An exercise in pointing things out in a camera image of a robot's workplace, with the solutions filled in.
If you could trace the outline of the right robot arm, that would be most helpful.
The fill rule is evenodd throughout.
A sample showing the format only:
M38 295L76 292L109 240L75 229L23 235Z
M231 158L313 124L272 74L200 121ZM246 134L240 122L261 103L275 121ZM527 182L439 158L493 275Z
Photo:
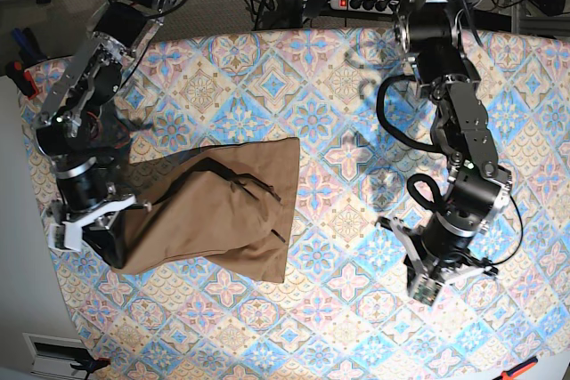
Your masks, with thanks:
M125 212L151 204L121 193L112 182L118 149L103 138L101 115L124 90L125 72L134 71L176 1L107 0L35 115L35 144L51 163L60 195L48 207L50 248L79 252L88 245L109 266L124 267Z

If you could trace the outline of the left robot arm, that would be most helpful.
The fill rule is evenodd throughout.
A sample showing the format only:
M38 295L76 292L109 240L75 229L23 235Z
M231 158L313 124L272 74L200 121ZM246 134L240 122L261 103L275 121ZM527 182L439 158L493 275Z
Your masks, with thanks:
M511 200L512 173L499 163L487 110L476 95L480 76L462 46L460 18L467 13L466 0L403 0L395 36L413 72L385 78L377 94L377 118L388 134L446 158L446 191L427 174L406 182L412 198L431 213L426 225L411 229L397 217L377 221L405 249L408 296L428 306L457 280L497 275L496 262L475 258L468 247ZM387 90L401 82L416 83L417 96L436 107L430 143L413 140L386 117Z

